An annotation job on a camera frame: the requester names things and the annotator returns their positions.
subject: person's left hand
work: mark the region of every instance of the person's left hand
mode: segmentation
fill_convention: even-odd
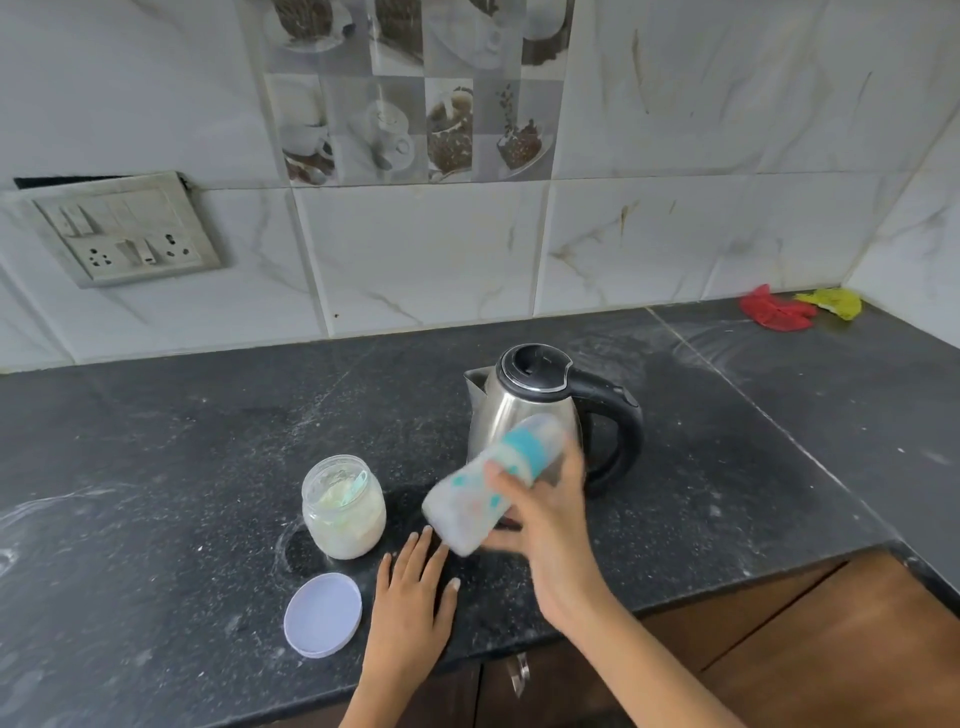
[[[441,545],[425,568],[432,535],[430,526],[422,535],[411,533],[396,558],[393,578],[389,552],[383,555],[376,574],[376,598],[361,681],[367,679],[381,690],[394,689],[406,693],[406,697],[426,680],[444,651],[460,589],[460,579],[447,582],[434,617],[437,584],[449,549]]]

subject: metal handle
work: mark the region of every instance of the metal handle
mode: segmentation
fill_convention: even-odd
[[[527,664],[527,653],[520,652],[516,655],[516,665],[514,661],[507,662],[507,671],[510,673],[510,682],[514,686],[514,694],[517,697],[523,695],[523,691],[530,681],[530,666]]]

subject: person's right hand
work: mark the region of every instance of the person's right hand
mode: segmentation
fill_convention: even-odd
[[[556,486],[539,480],[528,490],[493,462],[487,463],[484,475],[487,486],[514,505],[511,516],[521,528],[494,529],[483,546],[527,557],[540,611],[567,634],[578,612],[609,594],[587,534],[583,453],[568,437]]]

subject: hand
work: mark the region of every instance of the hand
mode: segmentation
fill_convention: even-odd
[[[514,505],[511,516],[521,528],[495,529],[483,546],[527,557],[540,611],[554,627],[568,634],[582,607],[610,592],[587,535],[583,453],[572,438],[567,438],[556,487],[539,480],[528,490],[493,462],[487,463],[484,475],[487,486]]]
[[[432,535],[430,526],[423,529],[422,536],[411,533],[396,558],[393,578],[389,553],[383,555],[376,574],[376,597],[360,682],[368,681],[381,691],[397,691],[404,701],[437,664],[450,639],[457,608],[460,579],[453,578],[444,588],[434,618],[437,584],[449,549],[441,545],[425,568]]]

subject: kettle spout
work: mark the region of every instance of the kettle spout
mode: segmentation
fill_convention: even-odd
[[[467,391],[470,394],[470,409],[473,414],[477,413],[477,410],[487,399],[484,386],[487,384],[487,377],[490,376],[491,371],[493,371],[493,367],[481,367],[464,372],[464,379],[467,380]]]

